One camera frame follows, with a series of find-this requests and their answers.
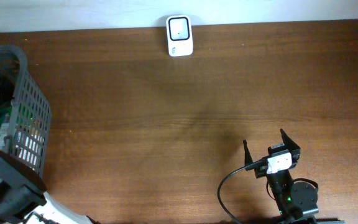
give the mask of wooden table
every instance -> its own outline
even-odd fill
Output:
[[[165,28],[0,34],[53,111],[44,180],[102,223],[229,221],[221,179],[280,143],[320,185],[318,217],[358,223],[358,20],[196,26],[172,58]],[[266,179],[223,187],[242,220],[278,215]]]

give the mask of gray basket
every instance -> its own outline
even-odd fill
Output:
[[[16,85],[3,151],[33,168],[41,177],[52,111],[27,71],[27,58],[15,46],[0,45],[0,75],[15,76]]]

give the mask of brown tabletop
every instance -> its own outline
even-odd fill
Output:
[[[317,181],[317,217],[358,223],[358,20],[193,27],[172,58],[165,28],[0,34],[23,48],[53,117],[44,181],[101,223],[217,223],[221,179],[280,143]],[[241,220],[278,215],[266,179],[222,189]]]

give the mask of white wall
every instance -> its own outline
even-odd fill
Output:
[[[0,0],[0,32],[358,19],[358,0]]]

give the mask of plastic basket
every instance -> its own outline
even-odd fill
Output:
[[[1,75],[16,82],[2,150],[42,177],[52,118],[49,102],[28,73],[27,58],[20,48],[0,45]]]

